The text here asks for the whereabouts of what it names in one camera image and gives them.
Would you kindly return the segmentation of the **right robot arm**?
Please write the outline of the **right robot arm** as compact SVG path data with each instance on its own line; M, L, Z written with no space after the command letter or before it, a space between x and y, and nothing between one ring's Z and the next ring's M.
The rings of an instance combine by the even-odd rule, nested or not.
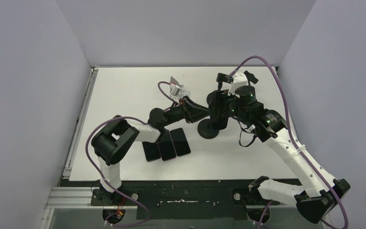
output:
M213 102L231 118L254 126L254 136L275 151L300 181L297 186L261 176L250 184L249 197L253 203L281 202L295 207L306 220L317 224L350 190L345 179L336 179L312 158L305 145L288 132L286 121L277 111L266 109L257 101L254 87L216 91Z

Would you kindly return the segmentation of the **black tall phone stand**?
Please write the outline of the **black tall phone stand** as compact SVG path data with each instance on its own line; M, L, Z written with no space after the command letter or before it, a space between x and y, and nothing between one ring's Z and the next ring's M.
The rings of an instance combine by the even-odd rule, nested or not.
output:
M219 134L219 130L211 128L210 119L201 120L197 126L197 132L204 139L213 139Z

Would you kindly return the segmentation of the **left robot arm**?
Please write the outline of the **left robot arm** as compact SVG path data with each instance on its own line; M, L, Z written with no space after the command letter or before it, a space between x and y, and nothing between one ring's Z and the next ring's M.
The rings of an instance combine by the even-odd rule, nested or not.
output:
M166 126L181 120L189 124L195 123L210 114L208 108L184 96L168 110L152 109L146 123L137 118L134 123L129 123L129 117L117 115L106 122L100 131L94 131L95 135L88 143L99 159L104 200L111 205L121 201L120 162L134 142L142 142L148 162L159 158L167 161L187 155L191 150L183 129L168 130Z

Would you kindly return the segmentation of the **purple phone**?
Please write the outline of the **purple phone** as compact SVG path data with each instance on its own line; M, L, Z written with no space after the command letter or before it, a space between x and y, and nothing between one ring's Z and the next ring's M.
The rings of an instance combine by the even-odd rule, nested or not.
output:
M175 147L169 132L164 132L160 136L158 142L158 148L160 151L162 161L168 161L176 158Z

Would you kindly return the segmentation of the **black phone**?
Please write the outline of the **black phone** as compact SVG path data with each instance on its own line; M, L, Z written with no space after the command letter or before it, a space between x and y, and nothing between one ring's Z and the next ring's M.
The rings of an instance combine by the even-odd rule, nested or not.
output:
M157 143L142 142L142 146L147 162L152 162L161 158L161 153Z
M206 101L210 109L210 128L212 130L223 130L228 124L228 108L226 101L229 98L228 90L215 90L208 94Z

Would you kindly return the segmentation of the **silver phone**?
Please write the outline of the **silver phone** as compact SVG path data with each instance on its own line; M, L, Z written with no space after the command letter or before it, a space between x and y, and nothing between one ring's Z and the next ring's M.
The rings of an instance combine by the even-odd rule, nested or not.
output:
M189 143L182 128L170 131L176 155L181 157L191 153Z

